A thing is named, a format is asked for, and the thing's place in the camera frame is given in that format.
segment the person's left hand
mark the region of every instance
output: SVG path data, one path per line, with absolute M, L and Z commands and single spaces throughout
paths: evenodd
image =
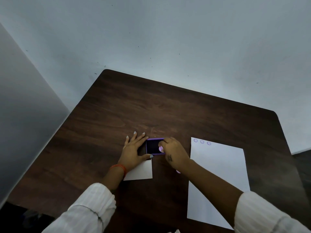
M 150 154 L 144 154 L 143 156 L 138 156 L 137 149 L 148 139 L 145 137 L 145 133 L 137 137 L 137 133 L 134 132 L 133 137 L 130 138 L 127 136 L 124 143 L 123 151 L 121 157 L 118 161 L 118 164 L 124 165 L 127 172 L 136 168 L 143 161 L 150 158 Z

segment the bracelet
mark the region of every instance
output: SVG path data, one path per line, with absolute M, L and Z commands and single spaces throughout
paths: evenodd
M 123 179 L 124 179 L 125 176 L 126 176 L 126 174 L 127 174 L 127 171 L 126 171 L 126 168 L 124 167 L 124 165 L 122 165 L 122 164 L 115 164 L 115 165 L 112 165 L 112 166 L 109 168 L 109 170 L 112 169 L 113 167 L 121 167 L 121 168 L 123 168 L 123 171 L 124 171 Z

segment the person's right hand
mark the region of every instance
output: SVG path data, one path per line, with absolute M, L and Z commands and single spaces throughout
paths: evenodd
M 167 137 L 159 142 L 160 146 L 163 147 L 165 158 L 169 164 L 177 171 L 183 173 L 185 168 L 187 168 L 190 158 L 181 143 L 174 137 Z

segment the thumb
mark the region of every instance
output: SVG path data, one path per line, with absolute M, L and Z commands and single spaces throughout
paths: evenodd
M 141 160 L 141 162 L 143 162 L 143 161 L 145 161 L 145 160 L 149 159 L 149 158 L 150 158 L 150 156 L 151 156 L 151 154 L 144 154 L 144 155 L 140 156 L 140 160 Z

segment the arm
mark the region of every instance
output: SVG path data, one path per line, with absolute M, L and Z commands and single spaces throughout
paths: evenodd
M 163 147 L 168 163 L 189 178 L 236 232 L 310 233 L 300 222 L 256 193 L 243 193 L 198 165 L 175 138 L 165 138 L 159 146 Z
M 137 149 L 147 139 L 145 133 L 137 137 L 137 133 L 134 132 L 131 140 L 127 136 L 118 164 L 130 171 L 144 160 L 149 159 L 150 154 L 143 156 L 137 154 Z M 103 232 L 116 209 L 115 196 L 112 192 L 117 189 L 123 176 L 123 168 L 119 166 L 111 168 L 101 183 L 89 186 L 76 202 L 51 223 L 43 233 Z

